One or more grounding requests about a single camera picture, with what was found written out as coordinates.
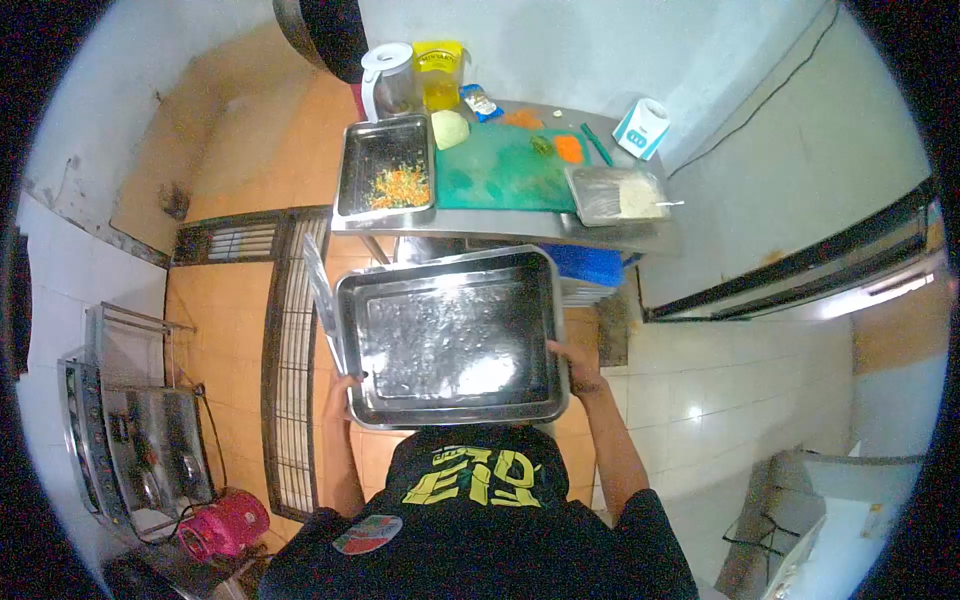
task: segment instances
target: stove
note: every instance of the stove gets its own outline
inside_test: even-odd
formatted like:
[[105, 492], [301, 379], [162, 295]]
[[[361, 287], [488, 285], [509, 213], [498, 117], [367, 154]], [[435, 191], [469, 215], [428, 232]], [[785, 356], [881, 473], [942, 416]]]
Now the stove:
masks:
[[99, 367], [60, 361], [68, 448], [86, 508], [138, 536], [213, 499], [192, 393], [105, 385]]

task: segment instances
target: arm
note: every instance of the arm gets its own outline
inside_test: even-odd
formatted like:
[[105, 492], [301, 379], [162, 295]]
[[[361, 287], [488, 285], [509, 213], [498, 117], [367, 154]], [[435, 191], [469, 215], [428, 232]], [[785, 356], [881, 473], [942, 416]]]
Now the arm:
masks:
[[347, 388], [355, 385], [352, 376], [341, 377], [330, 386], [321, 416], [324, 438], [324, 490], [321, 501], [345, 518], [354, 518], [364, 507], [363, 489], [350, 448], [350, 421], [347, 418]]
[[556, 342], [547, 342], [547, 346], [569, 363], [570, 386], [587, 411], [600, 470], [600, 485], [607, 499], [607, 511], [616, 523], [627, 500], [639, 490], [650, 487], [647, 471], [616, 409], [607, 380], [579, 348]]

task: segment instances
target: shredded carrot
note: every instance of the shredded carrot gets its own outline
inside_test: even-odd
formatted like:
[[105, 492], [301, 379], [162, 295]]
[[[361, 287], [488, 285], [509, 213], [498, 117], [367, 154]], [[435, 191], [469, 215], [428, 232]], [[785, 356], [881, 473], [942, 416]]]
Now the shredded carrot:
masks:
[[380, 171], [373, 190], [368, 200], [376, 210], [424, 206], [430, 202], [430, 185], [421, 164], [416, 167], [401, 164], [399, 169]]
[[576, 135], [557, 135], [553, 138], [553, 145], [563, 160], [574, 164], [584, 161], [584, 149]]
[[521, 108], [514, 112], [508, 112], [503, 115], [503, 119], [500, 122], [504, 125], [513, 125], [514, 127], [522, 127], [528, 130], [543, 129], [543, 121], [537, 118], [537, 112], [532, 108]]

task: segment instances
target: white box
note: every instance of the white box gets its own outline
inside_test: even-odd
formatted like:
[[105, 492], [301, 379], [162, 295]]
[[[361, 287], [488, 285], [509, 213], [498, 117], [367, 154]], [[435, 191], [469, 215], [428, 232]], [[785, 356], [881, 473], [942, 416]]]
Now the white box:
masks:
[[641, 98], [613, 130], [613, 139], [641, 160], [650, 160], [670, 128], [666, 108], [650, 98]]

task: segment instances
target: stainless steel table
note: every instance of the stainless steel table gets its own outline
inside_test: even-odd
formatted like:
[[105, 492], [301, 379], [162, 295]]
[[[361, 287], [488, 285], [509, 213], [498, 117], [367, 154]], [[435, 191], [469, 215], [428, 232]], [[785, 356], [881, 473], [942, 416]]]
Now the stainless steel table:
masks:
[[[632, 167], [636, 163], [633, 156], [613, 141], [612, 132], [617, 121], [610, 117], [548, 105], [500, 100], [496, 103], [508, 112], [519, 108], [533, 108], [543, 124], [550, 129], [578, 132], [580, 124], [587, 123], [610, 153], [614, 166]], [[557, 109], [561, 110], [564, 116], [554, 117], [553, 111]], [[476, 121], [472, 112], [467, 115], [468, 109], [463, 104], [460, 110], [468, 120]], [[600, 153], [592, 144], [588, 145], [593, 164], [603, 164]], [[666, 180], [658, 155], [654, 155], [644, 167], [661, 181]], [[365, 223], [347, 223], [334, 213], [330, 230], [336, 234], [363, 236], [364, 244], [374, 258], [381, 262], [386, 262], [386, 255], [373, 240], [374, 235], [549, 242], [650, 254], [679, 254], [681, 246], [680, 233], [672, 221], [586, 228], [575, 214], [529, 210], [434, 209]]]

